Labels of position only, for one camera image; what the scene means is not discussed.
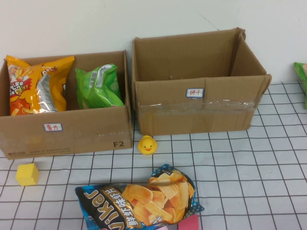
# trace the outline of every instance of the potato chip bag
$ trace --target potato chip bag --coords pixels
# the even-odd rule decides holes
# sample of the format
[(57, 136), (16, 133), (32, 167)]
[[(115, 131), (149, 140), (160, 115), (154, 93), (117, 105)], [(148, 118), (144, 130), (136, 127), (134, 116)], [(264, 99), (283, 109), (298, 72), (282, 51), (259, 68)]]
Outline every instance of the potato chip bag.
[(168, 164), (152, 174), (147, 186), (99, 184), (75, 192), (88, 230), (155, 230), (204, 210), (193, 181)]
[(74, 56), (30, 66), (6, 56), (10, 76), (11, 115), (66, 110), (64, 90)]
[(90, 72), (76, 69), (77, 98), (82, 109), (124, 105), (120, 99), (116, 69), (114, 64), (100, 66)]

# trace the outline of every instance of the blue snack bag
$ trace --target blue snack bag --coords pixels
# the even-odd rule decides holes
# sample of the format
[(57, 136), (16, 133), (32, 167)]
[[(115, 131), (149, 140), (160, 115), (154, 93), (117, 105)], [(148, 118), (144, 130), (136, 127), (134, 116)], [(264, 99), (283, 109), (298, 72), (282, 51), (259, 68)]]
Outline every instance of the blue snack bag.
[(75, 189), (88, 230), (155, 230), (204, 210), (193, 181), (165, 164), (148, 185), (98, 184)]

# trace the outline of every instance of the pink object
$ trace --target pink object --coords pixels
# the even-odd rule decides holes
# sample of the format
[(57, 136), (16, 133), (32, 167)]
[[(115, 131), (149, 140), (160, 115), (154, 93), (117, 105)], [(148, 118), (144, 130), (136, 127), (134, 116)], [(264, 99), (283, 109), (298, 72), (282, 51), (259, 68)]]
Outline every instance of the pink object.
[(190, 216), (178, 223), (178, 230), (199, 230), (198, 216)]

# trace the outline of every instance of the yellow rubber duck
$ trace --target yellow rubber duck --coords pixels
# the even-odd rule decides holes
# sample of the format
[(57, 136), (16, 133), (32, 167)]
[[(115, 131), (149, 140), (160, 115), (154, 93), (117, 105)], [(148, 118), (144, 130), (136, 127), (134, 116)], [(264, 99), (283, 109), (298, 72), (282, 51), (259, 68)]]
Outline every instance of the yellow rubber duck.
[(150, 136), (145, 135), (142, 137), (138, 144), (139, 151), (144, 155), (154, 154), (157, 150), (157, 142)]

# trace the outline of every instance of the cardboard box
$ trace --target cardboard box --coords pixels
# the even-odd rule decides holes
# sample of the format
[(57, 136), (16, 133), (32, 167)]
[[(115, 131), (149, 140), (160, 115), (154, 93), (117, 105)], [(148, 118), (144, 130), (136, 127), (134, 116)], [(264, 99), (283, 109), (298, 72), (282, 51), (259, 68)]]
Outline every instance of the cardboard box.
[(246, 130), (271, 79), (240, 28), (133, 41), (143, 135)]
[[(60, 57), (24, 59), (30, 65)], [(98, 66), (115, 64), (125, 106), (79, 110), (75, 68), (92, 71)], [(132, 147), (126, 52), (75, 55), (66, 82), (65, 112), (10, 115), (7, 63), (0, 71), (0, 149), (8, 159), (55, 156)]]

